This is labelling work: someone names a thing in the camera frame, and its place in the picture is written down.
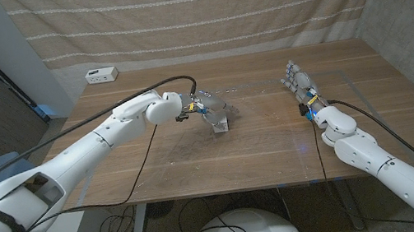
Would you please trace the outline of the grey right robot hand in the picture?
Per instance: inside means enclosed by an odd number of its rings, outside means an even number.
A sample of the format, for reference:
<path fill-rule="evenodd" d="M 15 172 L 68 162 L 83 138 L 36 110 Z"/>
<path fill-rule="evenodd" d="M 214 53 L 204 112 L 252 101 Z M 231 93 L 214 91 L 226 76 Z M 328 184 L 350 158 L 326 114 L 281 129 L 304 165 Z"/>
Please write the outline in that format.
<path fill-rule="evenodd" d="M 314 80 L 291 60 L 286 65 L 286 77 L 281 79 L 281 83 L 295 94 L 300 114 L 308 120 L 313 119 L 321 109 L 329 106 L 319 93 Z"/>

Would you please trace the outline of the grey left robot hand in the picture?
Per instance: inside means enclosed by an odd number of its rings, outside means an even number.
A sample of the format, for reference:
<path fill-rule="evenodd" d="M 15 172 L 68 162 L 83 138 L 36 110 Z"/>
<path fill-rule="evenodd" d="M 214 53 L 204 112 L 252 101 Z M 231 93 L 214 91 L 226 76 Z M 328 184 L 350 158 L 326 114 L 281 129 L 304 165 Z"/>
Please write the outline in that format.
<path fill-rule="evenodd" d="M 192 95 L 182 94 L 182 111 L 185 113 L 196 112 L 214 128 L 226 129 L 227 112 L 237 114 L 239 110 L 220 97 L 200 90 Z"/>

